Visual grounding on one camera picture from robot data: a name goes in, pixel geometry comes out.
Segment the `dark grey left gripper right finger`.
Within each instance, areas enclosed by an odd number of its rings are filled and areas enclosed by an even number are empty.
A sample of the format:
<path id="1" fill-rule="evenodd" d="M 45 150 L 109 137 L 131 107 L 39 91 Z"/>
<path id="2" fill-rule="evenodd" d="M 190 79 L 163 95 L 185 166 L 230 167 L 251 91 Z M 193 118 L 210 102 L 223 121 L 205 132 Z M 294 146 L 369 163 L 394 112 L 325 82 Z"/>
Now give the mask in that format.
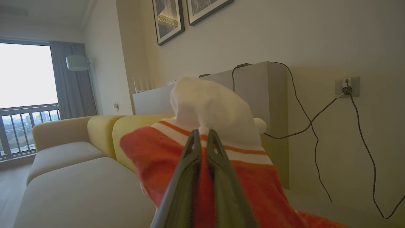
<path id="1" fill-rule="evenodd" d="M 259 226 L 217 132 L 210 129 L 207 161 L 214 181 L 215 226 L 257 228 Z"/>

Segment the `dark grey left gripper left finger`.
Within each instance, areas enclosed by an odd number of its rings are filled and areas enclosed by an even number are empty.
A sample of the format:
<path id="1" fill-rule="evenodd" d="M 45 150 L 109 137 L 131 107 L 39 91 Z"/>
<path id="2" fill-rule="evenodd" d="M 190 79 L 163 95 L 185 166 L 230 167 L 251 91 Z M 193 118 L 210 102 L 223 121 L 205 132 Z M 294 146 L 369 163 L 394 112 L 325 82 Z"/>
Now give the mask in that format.
<path id="1" fill-rule="evenodd" d="M 201 164 L 198 130 L 188 137 L 166 192 L 152 222 L 152 228 L 192 228 L 194 189 Z"/>

